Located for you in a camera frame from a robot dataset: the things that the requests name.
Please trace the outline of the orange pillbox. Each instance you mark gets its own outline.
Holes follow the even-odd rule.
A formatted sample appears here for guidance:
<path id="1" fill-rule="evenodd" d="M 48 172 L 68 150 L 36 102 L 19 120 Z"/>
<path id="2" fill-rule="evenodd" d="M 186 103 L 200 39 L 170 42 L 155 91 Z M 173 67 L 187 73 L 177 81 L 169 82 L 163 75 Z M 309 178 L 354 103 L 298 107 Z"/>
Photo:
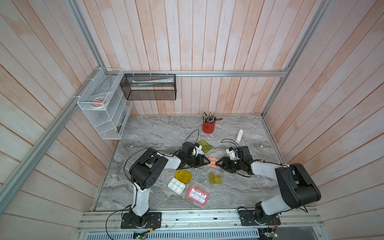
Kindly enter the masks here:
<path id="1" fill-rule="evenodd" d="M 208 160 L 210 161 L 210 163 L 208 164 L 208 166 L 210 166 L 210 167 L 212 167 L 212 168 L 217 168 L 217 167 L 218 167 L 218 166 L 216 165 L 216 163 L 219 161 L 218 158 L 209 156 L 209 157 L 208 157 Z"/>

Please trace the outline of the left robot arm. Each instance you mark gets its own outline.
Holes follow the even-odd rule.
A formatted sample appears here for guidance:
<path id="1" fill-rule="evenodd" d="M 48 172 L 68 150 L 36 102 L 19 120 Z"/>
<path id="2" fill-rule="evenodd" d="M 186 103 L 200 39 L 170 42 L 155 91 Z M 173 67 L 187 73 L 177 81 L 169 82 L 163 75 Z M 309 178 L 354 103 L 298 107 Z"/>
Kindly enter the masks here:
<path id="1" fill-rule="evenodd" d="M 180 149 L 170 155 L 162 154 L 153 148 L 145 149 L 129 169 L 130 181 L 134 186 L 131 212 L 139 218 L 147 214 L 150 188 L 164 169 L 199 168 L 209 163 L 209 159 L 197 143 L 184 142 Z"/>

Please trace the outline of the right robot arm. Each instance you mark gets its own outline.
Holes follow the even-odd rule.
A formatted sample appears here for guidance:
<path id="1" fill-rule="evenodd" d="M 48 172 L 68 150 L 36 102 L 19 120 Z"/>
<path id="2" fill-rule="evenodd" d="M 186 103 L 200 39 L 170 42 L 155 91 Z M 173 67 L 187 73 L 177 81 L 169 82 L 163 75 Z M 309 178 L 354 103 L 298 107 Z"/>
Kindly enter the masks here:
<path id="1" fill-rule="evenodd" d="M 240 213 L 244 219 L 246 214 L 253 215 L 251 225 L 275 223 L 279 213 L 299 209 L 321 200 L 321 192 L 302 164 L 284 165 L 253 159 L 247 146 L 230 147 L 227 155 L 216 162 L 216 166 L 235 174 L 246 172 L 247 178 L 255 176 L 267 177 L 278 182 L 280 192 L 265 201 L 255 204 L 253 211 Z"/>

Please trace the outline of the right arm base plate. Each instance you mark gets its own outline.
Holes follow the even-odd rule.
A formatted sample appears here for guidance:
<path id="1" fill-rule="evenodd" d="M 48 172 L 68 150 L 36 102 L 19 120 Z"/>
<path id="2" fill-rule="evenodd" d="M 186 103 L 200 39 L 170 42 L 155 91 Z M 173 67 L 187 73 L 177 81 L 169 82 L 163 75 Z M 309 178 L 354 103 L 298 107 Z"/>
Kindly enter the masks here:
<path id="1" fill-rule="evenodd" d="M 240 221 L 242 226 L 280 226 L 281 220 L 277 214 L 275 215 L 265 215 L 259 209 L 256 210 L 246 210 L 239 209 L 238 214 L 240 216 Z"/>

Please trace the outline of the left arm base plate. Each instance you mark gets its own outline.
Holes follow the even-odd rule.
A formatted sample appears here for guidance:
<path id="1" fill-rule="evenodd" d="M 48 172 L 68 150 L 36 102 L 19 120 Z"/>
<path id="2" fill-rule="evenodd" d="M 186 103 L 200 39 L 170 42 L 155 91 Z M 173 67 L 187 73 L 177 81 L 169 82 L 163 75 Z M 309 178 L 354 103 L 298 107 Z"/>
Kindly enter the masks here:
<path id="1" fill-rule="evenodd" d="M 148 212 L 139 217 L 135 213 L 124 213 L 121 229 L 153 229 L 161 227 L 162 213 Z"/>

